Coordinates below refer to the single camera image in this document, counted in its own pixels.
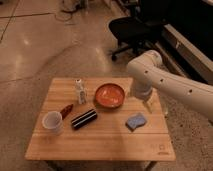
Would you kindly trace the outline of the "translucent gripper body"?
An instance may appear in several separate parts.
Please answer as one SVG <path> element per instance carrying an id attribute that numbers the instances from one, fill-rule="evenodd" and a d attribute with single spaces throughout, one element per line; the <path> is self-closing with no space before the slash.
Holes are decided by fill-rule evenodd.
<path id="1" fill-rule="evenodd" d="M 151 93 L 143 101 L 143 105 L 149 113 L 153 113 L 155 111 L 155 103 L 156 103 L 155 94 L 154 91 L 151 91 Z"/>

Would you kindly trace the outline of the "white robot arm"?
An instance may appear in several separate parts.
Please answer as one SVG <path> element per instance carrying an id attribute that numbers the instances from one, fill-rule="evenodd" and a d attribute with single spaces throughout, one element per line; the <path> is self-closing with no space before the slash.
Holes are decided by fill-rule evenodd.
<path id="1" fill-rule="evenodd" d="M 127 64 L 127 72 L 133 78 L 130 92 L 147 101 L 155 88 L 213 122 L 213 86 L 184 78 L 160 69 L 161 55 L 148 50 Z"/>

